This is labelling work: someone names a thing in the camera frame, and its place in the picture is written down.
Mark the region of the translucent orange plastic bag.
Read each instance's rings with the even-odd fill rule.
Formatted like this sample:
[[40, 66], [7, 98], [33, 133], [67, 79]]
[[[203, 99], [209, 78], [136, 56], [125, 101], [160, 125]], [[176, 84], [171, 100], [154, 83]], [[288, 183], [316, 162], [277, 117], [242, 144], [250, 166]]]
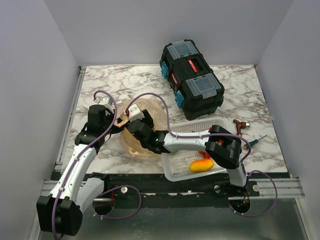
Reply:
[[[122, 103], [122, 105], [120, 105], [120, 107], [117, 108], [117, 120], [114, 123], [115, 126], [123, 127], [124, 124], [129, 122], [129, 118], [125, 115], [125, 110], [131, 101], [132, 99], [127, 99]], [[154, 130], [168, 129], [167, 114], [162, 109], [158, 100], [141, 97], [137, 99], [134, 104], [136, 104], [141, 111], [148, 111], [153, 120]], [[120, 134], [120, 142], [133, 157], [154, 157], [156, 155], [152, 151], [143, 148], [140, 142], [135, 139], [126, 128]]]

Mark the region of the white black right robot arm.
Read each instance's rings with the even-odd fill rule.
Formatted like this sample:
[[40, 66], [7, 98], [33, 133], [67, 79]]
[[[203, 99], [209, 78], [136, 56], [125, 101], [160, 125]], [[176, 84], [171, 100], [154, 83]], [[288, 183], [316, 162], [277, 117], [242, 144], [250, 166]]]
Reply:
[[240, 154], [242, 138], [229, 133], [220, 125], [212, 125], [208, 130], [198, 132], [172, 132], [154, 130], [153, 120], [145, 113], [130, 116], [127, 130], [140, 142], [141, 146], [155, 154], [169, 154], [178, 151], [206, 152], [222, 168], [226, 169], [230, 180], [230, 191], [241, 196], [248, 190], [248, 178]]

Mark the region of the red fake lychee bunch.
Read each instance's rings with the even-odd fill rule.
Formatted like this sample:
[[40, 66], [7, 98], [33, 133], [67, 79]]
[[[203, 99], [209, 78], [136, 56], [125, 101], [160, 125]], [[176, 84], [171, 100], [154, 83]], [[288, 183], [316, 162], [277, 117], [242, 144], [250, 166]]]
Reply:
[[[220, 140], [216, 141], [215, 143], [218, 144], [219, 146], [222, 146], [223, 145], [223, 140], [220, 139]], [[201, 156], [203, 156], [204, 159], [211, 159], [211, 156], [205, 151], [198, 151], [198, 153]]]

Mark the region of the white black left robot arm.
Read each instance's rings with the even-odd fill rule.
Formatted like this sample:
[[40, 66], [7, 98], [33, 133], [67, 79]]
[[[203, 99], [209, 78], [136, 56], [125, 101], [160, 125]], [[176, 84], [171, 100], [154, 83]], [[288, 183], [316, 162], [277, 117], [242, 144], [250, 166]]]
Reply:
[[82, 224], [83, 211], [77, 203], [82, 181], [109, 134], [119, 133], [114, 125], [118, 110], [107, 104], [91, 105], [87, 122], [74, 140], [71, 159], [50, 193], [40, 196], [36, 211], [41, 231], [51, 232], [56, 240], [75, 236]]

